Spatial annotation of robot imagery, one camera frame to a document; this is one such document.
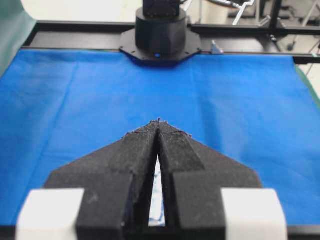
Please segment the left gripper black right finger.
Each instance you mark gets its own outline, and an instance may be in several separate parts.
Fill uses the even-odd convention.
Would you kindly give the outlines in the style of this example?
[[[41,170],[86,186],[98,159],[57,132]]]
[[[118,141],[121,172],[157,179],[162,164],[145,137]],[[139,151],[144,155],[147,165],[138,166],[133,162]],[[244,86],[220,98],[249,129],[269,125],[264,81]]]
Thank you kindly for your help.
[[[278,195],[253,169],[166,122],[157,125],[157,142],[171,239],[287,239]]]

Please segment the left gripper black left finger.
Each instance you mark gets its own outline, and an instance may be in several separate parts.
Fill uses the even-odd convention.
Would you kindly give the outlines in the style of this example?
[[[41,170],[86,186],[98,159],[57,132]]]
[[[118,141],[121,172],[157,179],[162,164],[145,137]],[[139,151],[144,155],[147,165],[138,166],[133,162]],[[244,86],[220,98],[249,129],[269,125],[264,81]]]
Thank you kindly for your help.
[[[19,213],[18,240],[142,240],[148,229],[160,123],[54,170]]]

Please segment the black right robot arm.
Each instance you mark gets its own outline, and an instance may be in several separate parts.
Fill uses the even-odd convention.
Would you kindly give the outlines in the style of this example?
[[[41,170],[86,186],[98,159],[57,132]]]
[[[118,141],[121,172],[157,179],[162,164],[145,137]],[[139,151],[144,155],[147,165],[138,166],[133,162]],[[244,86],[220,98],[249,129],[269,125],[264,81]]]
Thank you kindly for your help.
[[[183,0],[144,0],[134,29],[121,34],[119,50],[138,63],[176,65],[202,51],[200,36],[188,29]]]

